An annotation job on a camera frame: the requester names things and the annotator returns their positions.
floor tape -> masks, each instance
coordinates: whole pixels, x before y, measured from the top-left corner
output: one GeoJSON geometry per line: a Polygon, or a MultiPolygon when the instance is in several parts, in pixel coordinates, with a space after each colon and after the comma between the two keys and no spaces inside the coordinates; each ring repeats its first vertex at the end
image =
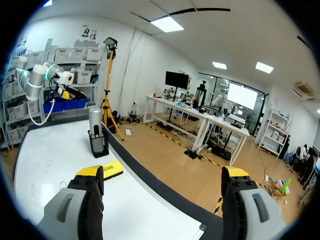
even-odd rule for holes
{"type": "Polygon", "coordinates": [[[218,200],[218,203],[216,204],[216,207],[215,207],[215,210],[214,210],[214,213],[213,214],[215,214],[215,215],[217,215],[217,213],[218,213],[218,210],[219,210],[219,208],[220,208],[220,206],[221,206],[221,203],[222,203],[222,196],[220,196],[219,197],[219,200],[218,200]]]}
{"type": "MultiPolygon", "coordinates": [[[[181,147],[184,147],[184,148],[186,148],[186,149],[188,149],[188,150],[191,151],[190,148],[188,148],[187,146],[183,145],[182,143],[176,141],[176,140],[173,139],[172,137],[166,135],[165,133],[163,133],[163,132],[160,131],[159,129],[156,129],[155,127],[151,126],[150,124],[147,124],[147,123],[145,123],[145,124],[146,124],[148,127],[150,127],[151,129],[156,130],[158,133],[160,133],[160,134],[162,134],[163,136],[167,137],[168,139],[172,140],[172,141],[175,142],[176,144],[179,144],[181,147]]],[[[210,159],[207,158],[206,156],[202,156],[202,155],[200,155],[200,154],[199,154],[199,156],[201,156],[203,159],[209,161],[210,163],[212,163],[212,164],[214,164],[214,165],[217,165],[217,166],[220,167],[220,168],[223,167],[223,166],[220,165],[219,163],[210,160],[210,159]]],[[[255,183],[256,183],[258,186],[260,186],[261,188],[266,188],[266,189],[268,188],[268,187],[266,187],[265,185],[263,185],[263,184],[261,184],[261,183],[259,183],[259,182],[257,182],[257,181],[256,181],[255,183]]]]}

yellow tripod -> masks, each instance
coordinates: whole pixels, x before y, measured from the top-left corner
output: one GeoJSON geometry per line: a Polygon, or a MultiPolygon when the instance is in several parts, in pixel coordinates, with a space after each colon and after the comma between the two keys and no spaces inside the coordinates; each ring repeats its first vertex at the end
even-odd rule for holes
{"type": "Polygon", "coordinates": [[[116,131],[118,132],[121,140],[124,141],[125,138],[124,138],[124,136],[122,136],[122,134],[121,134],[116,122],[115,122],[114,116],[112,115],[112,109],[111,109],[109,101],[108,101],[108,93],[110,92],[110,90],[109,90],[110,72],[111,72],[111,68],[112,68],[112,63],[113,63],[114,58],[115,58],[114,51],[115,51],[115,49],[111,50],[110,56],[109,56],[109,66],[108,66],[108,72],[107,72],[107,75],[106,75],[106,85],[105,85],[105,90],[104,90],[105,91],[105,95],[104,95],[104,100],[103,100],[103,102],[101,104],[101,107],[104,104],[104,106],[103,106],[103,123],[104,123],[104,125],[108,129],[114,126],[116,131]],[[113,123],[109,127],[107,126],[107,118],[108,117],[111,118],[112,123],[113,123]]]}

projector screen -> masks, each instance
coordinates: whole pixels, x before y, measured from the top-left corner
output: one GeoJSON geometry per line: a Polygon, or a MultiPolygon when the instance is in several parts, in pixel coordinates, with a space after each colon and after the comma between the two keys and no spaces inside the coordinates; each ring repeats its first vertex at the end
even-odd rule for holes
{"type": "Polygon", "coordinates": [[[255,108],[257,96],[258,93],[256,91],[230,83],[226,99],[253,110],[255,108]]]}

green object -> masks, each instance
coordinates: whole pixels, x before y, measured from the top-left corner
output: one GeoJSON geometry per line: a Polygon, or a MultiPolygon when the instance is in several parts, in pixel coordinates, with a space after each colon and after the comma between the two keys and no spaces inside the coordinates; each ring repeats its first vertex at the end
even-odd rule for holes
{"type": "Polygon", "coordinates": [[[280,193],[285,194],[286,187],[291,183],[291,178],[289,178],[285,183],[283,184],[282,188],[279,190],[280,193]]]}

blue storage bin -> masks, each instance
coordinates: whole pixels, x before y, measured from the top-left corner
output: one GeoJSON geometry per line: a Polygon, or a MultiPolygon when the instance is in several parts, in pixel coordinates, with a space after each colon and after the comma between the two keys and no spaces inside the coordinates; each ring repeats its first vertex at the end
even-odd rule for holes
{"type": "Polygon", "coordinates": [[[78,100],[68,100],[63,102],[63,109],[64,110],[71,110],[71,109],[83,109],[85,107],[85,100],[78,99],[78,100]]]}
{"type": "MultiPolygon", "coordinates": [[[[45,114],[48,114],[51,109],[52,103],[50,101],[52,101],[52,98],[48,98],[47,100],[45,100],[43,104],[43,112],[45,114]]],[[[52,113],[62,112],[63,110],[64,110],[64,100],[60,96],[55,97],[52,113]]]]}

